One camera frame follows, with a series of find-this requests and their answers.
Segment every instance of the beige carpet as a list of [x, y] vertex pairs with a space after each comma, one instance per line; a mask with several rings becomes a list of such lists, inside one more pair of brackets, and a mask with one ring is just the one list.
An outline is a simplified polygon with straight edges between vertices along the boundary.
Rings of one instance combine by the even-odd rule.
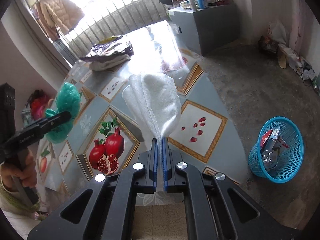
[[187, 240], [184, 203], [136, 206], [132, 239]]

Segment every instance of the green plastic bag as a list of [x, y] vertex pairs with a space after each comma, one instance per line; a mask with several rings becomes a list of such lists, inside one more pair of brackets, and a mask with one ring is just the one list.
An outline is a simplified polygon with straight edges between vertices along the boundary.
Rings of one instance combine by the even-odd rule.
[[55, 101], [57, 110], [47, 109], [45, 111], [46, 117], [52, 117], [63, 111], [68, 111], [71, 114], [71, 118], [68, 122], [59, 125], [46, 134], [49, 142], [57, 144], [63, 142], [72, 130], [73, 122], [80, 110], [81, 96], [73, 84], [65, 82], [58, 92]]

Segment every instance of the basket rim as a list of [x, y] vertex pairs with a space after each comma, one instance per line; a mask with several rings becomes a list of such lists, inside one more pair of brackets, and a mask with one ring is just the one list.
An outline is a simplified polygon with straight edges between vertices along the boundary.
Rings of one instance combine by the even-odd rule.
[[263, 163], [262, 163], [262, 159], [260, 157], [260, 151], [258, 151], [258, 161], [259, 161], [259, 165], [260, 165], [260, 168], [263, 172], [263, 174], [266, 176], [267, 179], [271, 180], [272, 182], [275, 182], [275, 183], [285, 183], [285, 182], [288, 182], [289, 180], [291, 180], [298, 172], [298, 170], [300, 169], [300, 166], [302, 164], [302, 160], [303, 160], [303, 155], [304, 155], [304, 143], [303, 143], [303, 138], [302, 138], [302, 135], [300, 133], [300, 130], [298, 129], [298, 127], [288, 118], [286, 117], [283, 117], [283, 116], [276, 116], [276, 117], [273, 117], [271, 118], [270, 120], [268, 120], [264, 126], [262, 127], [262, 129], [260, 130], [260, 133], [259, 133], [259, 137], [258, 137], [258, 142], [257, 142], [257, 146], [259, 149], [260, 148], [260, 141], [261, 141], [261, 138], [263, 136], [263, 131], [265, 130], [265, 128], [272, 122], [276, 121], [276, 120], [285, 120], [287, 122], [289, 122], [298, 132], [300, 138], [301, 138], [301, 158], [300, 158], [300, 161], [299, 161], [299, 164], [298, 166], [296, 167], [296, 170], [293, 172], [293, 174], [290, 175], [290, 177], [286, 178], [286, 179], [275, 179], [273, 178], [272, 176], [269, 175], [269, 173], [266, 171], [266, 169], [264, 168], [263, 166]]

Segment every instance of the green knitted cuff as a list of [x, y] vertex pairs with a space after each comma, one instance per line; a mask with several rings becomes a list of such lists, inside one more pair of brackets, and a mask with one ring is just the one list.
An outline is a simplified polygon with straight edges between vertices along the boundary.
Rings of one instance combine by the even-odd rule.
[[6, 191], [4, 189], [4, 187], [2, 186], [2, 183], [0, 183], [0, 194], [9, 202], [9, 204], [11, 204], [12, 206], [14, 206], [15, 208], [17, 208], [19, 210], [23, 210], [23, 211], [27, 211], [27, 212], [33, 213], [33, 212], [38, 211], [39, 208], [40, 208], [41, 197], [40, 197], [39, 193], [37, 193], [38, 197], [39, 197], [38, 202], [36, 204], [34, 204], [33, 206], [31, 206], [31, 207], [26, 206], [20, 200], [18, 200], [14, 196], [12, 196], [8, 191]]

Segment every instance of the person's arm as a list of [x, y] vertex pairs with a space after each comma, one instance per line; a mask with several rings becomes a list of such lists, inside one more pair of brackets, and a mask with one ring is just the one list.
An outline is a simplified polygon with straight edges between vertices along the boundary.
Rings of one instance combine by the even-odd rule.
[[26, 206], [20, 198], [20, 193], [15, 188], [12, 176], [21, 179], [23, 187], [35, 187], [37, 184], [37, 174], [35, 169], [36, 163], [33, 159], [31, 151], [26, 157], [26, 167], [23, 171], [16, 166], [4, 163], [0, 166], [0, 205], [5, 211], [26, 214], [37, 211], [40, 207], [41, 198], [31, 206]]

